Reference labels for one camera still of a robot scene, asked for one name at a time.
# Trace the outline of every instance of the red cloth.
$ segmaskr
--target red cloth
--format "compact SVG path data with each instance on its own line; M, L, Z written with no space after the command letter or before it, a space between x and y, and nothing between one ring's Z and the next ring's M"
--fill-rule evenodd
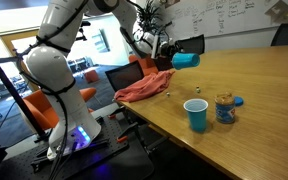
M134 102L151 97L168 87L174 72L168 70L160 71L158 74L151 73L127 88L118 90L114 98L119 101Z

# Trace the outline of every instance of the blue light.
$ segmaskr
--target blue light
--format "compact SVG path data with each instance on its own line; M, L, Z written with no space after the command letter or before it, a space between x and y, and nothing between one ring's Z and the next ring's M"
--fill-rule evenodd
M91 141L91 138L86 134L86 132L84 131L84 129L81 126L78 127L78 130L84 136L84 138L87 142Z

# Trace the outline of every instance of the wire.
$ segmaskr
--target wire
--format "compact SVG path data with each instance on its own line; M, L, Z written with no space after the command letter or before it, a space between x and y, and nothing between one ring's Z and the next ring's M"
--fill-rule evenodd
M59 94L57 94L54 90L52 90L51 88L49 88L48 86L44 85L43 83L39 82L37 79L33 78L31 75L29 75L28 73L26 73L21 64L20 64L20 60L22 60L23 55L27 55L33 48L39 46L42 43L47 42L48 40L50 40L52 37L56 36L57 34L59 34L60 32L62 32L76 17L77 15L83 10L84 6L87 4L88 0L84 0L82 2L82 4L79 6L78 9L76 9L75 13L60 27L58 28L54 33L51 33L51 35L49 36L45 36L44 39L41 39L40 41L38 41L37 43L35 43L34 45L30 45L30 47L28 49L26 49L23 53L21 54L17 54L19 57L19 60L16 62L18 68L21 70L21 74L24 75L29 81L31 81L32 83L40 86L41 88L46 89L47 91L49 91L52 95L55 96L55 98L58 100L58 102L61 105L61 108L63 109L63 113L64 113L64 118L65 118L65 131L64 131L64 136L62 139L62 142L60 144L60 150L59 152L56 154L56 158L53 162L52 168L51 168L51 174L49 179L55 179L56 175L59 172L59 165L60 165L60 161L63 157L64 154L64 150L66 148L66 143L67 143L67 133L68 133L68 118L67 118L67 110L65 107L65 104L63 102L63 100L60 98Z
M13 108L13 106L14 106L15 103L16 103L16 102L14 101L13 104L11 105L10 109L7 111L7 113L6 113L6 115L5 115L5 117L4 117L3 121L2 121L2 123L0 124L0 130L1 130L1 127L2 127L2 125L4 124L4 122L5 122L5 120L6 120L7 116L8 116L8 114L11 112L11 110L12 110L12 108Z
M61 164L61 166L58 168L58 171L54 174L54 179L56 179L56 176L58 175L58 173L61 171L61 169L64 167L65 163L67 163L67 161L71 158L72 154L75 152L76 150L76 146L77 146L77 142L73 143L72 146L72 150L71 153L69 154L69 156L65 159L65 161Z
M9 145L9 146L0 146L0 149L1 149L1 148L7 149L7 148L10 148L10 147L13 147L13 146L17 145L18 143L24 141L25 139L27 139L27 138L30 137L30 136L32 136L32 135L25 136L25 137L23 137L21 140L17 141L16 143L13 143L12 145Z

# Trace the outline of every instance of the jar lid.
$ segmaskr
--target jar lid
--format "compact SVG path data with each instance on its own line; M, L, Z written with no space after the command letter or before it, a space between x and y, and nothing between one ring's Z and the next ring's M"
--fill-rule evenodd
M235 96L234 100L235 100L235 106L242 106L244 103L243 98L241 98L239 96Z

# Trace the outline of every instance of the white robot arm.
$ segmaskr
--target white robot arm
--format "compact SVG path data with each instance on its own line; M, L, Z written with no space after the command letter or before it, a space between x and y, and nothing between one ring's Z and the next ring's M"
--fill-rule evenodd
M119 20L120 31L135 54L145 57L147 52L138 48L141 46L135 43L132 35L136 10L125 0L51 0L37 36L40 45L28 54L26 64L32 76L56 92L67 112L66 119L54 92L42 89L59 117L49 138L47 156L50 160L55 159L65 132L68 134L64 155L72 151L73 144L76 151L88 147L101 130L74 85L75 79L65 57L75 41L83 14L97 16L108 12Z

